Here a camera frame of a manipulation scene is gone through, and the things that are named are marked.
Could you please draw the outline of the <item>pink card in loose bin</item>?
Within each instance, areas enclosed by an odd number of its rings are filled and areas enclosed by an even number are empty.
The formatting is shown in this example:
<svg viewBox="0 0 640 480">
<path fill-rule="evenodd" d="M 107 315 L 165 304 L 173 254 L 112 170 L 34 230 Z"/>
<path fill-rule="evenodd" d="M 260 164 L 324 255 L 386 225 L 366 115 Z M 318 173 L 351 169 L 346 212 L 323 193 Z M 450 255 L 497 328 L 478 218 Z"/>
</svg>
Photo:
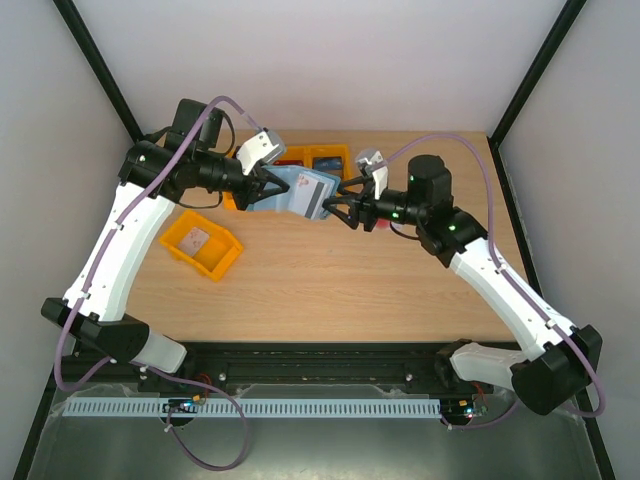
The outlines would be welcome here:
<svg viewBox="0 0 640 480">
<path fill-rule="evenodd" d="M 209 238 L 210 235 L 208 232 L 193 227 L 180 241 L 178 248 L 186 255 L 193 257 L 208 242 Z"/>
</svg>

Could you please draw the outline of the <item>right yellow bin in row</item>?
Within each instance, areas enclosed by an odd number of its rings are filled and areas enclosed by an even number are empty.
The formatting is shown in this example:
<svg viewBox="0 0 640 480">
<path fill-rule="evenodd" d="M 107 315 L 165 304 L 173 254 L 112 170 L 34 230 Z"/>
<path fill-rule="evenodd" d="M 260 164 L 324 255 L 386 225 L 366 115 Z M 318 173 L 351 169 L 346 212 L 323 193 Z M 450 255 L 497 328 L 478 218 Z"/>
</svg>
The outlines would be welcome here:
<svg viewBox="0 0 640 480">
<path fill-rule="evenodd" d="M 341 180 L 353 177 L 349 147 L 345 144 L 310 145 L 305 148 L 305 165 L 338 176 Z"/>
</svg>

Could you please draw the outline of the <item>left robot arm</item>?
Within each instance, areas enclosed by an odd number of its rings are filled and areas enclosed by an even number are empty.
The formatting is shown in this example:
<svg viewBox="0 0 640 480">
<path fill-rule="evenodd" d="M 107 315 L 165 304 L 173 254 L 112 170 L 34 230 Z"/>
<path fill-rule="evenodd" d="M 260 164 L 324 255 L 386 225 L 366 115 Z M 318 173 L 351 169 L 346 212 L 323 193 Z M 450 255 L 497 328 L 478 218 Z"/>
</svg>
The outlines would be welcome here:
<svg viewBox="0 0 640 480">
<path fill-rule="evenodd" d="M 63 336 L 96 349 L 111 362 L 177 372 L 185 346 L 126 312 L 133 281 L 162 224 L 185 191 L 229 193 L 239 210 L 284 193 L 288 185 L 267 165 L 281 157 L 280 136 L 248 124 L 254 133 L 230 153 L 215 151 L 226 113 L 217 97 L 210 104 L 183 99 L 173 122 L 144 137 L 127 152 L 106 224 L 81 273 L 60 298 L 47 298 L 42 316 Z"/>
</svg>

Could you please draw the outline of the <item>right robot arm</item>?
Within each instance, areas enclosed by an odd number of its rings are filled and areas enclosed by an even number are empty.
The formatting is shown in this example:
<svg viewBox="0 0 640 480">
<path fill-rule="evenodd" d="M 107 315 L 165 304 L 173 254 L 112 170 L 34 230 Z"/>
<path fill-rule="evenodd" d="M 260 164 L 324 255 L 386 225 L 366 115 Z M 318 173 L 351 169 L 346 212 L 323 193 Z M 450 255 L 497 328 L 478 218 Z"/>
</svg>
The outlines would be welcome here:
<svg viewBox="0 0 640 480">
<path fill-rule="evenodd" d="M 404 191 L 387 187 L 387 169 L 363 158 L 359 177 L 340 184 L 323 207 L 352 229 L 372 231 L 380 220 L 414 227 L 430 255 L 467 282 L 513 334 L 518 349 L 461 339 L 436 357 L 436 379 L 455 392 L 481 382 L 515 393 L 529 410 L 547 415 L 593 382 L 602 338 L 555 311 L 499 254 L 489 232 L 454 204 L 452 176 L 438 156 L 408 163 Z"/>
</svg>

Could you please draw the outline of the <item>middle yellow bin in row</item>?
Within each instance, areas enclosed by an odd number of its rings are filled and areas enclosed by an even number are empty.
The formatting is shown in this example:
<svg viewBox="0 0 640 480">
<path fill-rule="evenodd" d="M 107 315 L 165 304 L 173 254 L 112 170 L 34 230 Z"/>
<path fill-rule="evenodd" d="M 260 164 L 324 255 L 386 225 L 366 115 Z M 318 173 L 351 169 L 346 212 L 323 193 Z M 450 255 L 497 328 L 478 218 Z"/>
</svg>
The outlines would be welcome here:
<svg viewBox="0 0 640 480">
<path fill-rule="evenodd" d="M 280 156 L 277 160 L 302 160 L 305 168 L 312 166 L 311 158 L 306 146 L 290 146 L 287 151 Z"/>
</svg>

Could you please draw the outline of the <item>teal leather card holder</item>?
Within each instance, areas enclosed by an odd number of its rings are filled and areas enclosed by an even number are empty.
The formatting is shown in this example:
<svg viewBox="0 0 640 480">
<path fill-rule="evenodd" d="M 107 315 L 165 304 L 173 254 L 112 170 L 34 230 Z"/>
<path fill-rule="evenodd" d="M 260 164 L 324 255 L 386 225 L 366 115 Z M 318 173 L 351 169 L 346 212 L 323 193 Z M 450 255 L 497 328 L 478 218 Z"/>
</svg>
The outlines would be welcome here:
<svg viewBox="0 0 640 480">
<path fill-rule="evenodd" d="M 266 166 L 266 167 L 263 168 L 263 170 L 268 170 L 271 173 L 277 175 L 278 177 L 280 177 L 281 179 L 286 181 L 290 186 L 290 189 L 288 191 L 288 201 L 284 204 L 284 208 L 281 211 L 275 211 L 275 212 L 278 212 L 278 213 L 290 212 L 288 210 L 288 203 L 289 203 L 289 199 L 291 197 L 291 193 L 293 191 L 293 184 L 294 184 L 295 178 L 297 177 L 297 175 L 301 171 L 303 171 L 305 169 L 313 170 L 313 169 L 310 169 L 310 168 L 305 168 L 305 167 L 300 167 L 300 166 Z M 313 171 L 314 172 L 318 172 L 318 173 L 322 173 L 322 174 L 325 174 L 325 175 L 332 175 L 332 174 L 329 174 L 329 173 L 320 172 L 320 171 L 316 171 L 316 170 L 313 170 Z"/>
</svg>

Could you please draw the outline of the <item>loose yellow bin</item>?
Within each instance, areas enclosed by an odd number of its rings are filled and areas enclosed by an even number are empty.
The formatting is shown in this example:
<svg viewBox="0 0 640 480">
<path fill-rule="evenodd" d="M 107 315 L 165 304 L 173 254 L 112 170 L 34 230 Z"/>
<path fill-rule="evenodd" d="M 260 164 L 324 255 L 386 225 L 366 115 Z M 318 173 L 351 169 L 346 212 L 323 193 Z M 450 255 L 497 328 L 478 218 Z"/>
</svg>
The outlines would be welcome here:
<svg viewBox="0 0 640 480">
<path fill-rule="evenodd" d="M 209 233 L 208 242 L 193 257 L 186 255 L 178 244 L 193 227 Z M 184 211 L 160 235 L 159 243 L 178 260 L 193 267 L 199 274 L 219 282 L 244 251 L 244 246 L 226 228 L 192 211 Z"/>
</svg>

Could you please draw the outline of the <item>white pink credit card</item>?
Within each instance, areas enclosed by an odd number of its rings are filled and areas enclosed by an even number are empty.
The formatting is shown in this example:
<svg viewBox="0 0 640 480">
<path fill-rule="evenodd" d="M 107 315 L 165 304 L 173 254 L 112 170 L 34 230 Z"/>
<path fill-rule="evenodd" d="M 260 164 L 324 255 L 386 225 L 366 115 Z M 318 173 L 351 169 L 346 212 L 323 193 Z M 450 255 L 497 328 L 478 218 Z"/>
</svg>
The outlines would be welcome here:
<svg viewBox="0 0 640 480">
<path fill-rule="evenodd" d="M 288 210 L 309 220 L 323 220 L 328 212 L 323 202 L 332 197 L 340 180 L 335 175 L 325 175 L 305 169 L 295 178 Z"/>
</svg>

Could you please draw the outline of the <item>blue card stack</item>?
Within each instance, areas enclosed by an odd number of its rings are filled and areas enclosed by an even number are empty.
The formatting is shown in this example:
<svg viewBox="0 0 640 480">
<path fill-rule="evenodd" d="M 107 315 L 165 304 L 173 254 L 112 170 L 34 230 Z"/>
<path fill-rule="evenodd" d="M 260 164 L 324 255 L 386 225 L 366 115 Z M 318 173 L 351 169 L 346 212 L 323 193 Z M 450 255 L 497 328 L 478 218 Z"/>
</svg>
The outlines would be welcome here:
<svg viewBox="0 0 640 480">
<path fill-rule="evenodd" d="M 315 157 L 313 169 L 341 176 L 344 171 L 344 163 L 341 157 Z"/>
</svg>

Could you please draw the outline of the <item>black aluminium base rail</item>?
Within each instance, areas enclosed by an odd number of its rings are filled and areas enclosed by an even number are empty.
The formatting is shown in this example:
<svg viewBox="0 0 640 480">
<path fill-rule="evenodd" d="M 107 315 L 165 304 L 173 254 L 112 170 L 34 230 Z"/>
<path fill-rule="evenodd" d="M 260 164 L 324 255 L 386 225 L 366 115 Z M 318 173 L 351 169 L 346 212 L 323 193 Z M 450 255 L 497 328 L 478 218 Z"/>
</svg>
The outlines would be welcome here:
<svg viewBox="0 0 640 480">
<path fill-rule="evenodd" d="M 444 342 L 242 343 L 187 342 L 177 377 L 233 393 L 250 385 L 373 385 L 409 394 L 454 397 L 490 394 L 479 380 L 444 384 L 438 352 Z"/>
</svg>

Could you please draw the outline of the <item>red card stack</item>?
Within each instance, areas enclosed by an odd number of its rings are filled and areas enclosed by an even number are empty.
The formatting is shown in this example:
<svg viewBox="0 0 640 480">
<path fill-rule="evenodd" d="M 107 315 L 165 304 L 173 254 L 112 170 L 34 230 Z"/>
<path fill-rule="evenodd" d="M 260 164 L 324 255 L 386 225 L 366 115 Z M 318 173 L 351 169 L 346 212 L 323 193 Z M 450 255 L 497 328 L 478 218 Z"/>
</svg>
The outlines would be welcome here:
<svg viewBox="0 0 640 480">
<path fill-rule="evenodd" d="M 277 160 L 273 163 L 274 166 L 300 166 L 304 167 L 302 160 Z"/>
</svg>

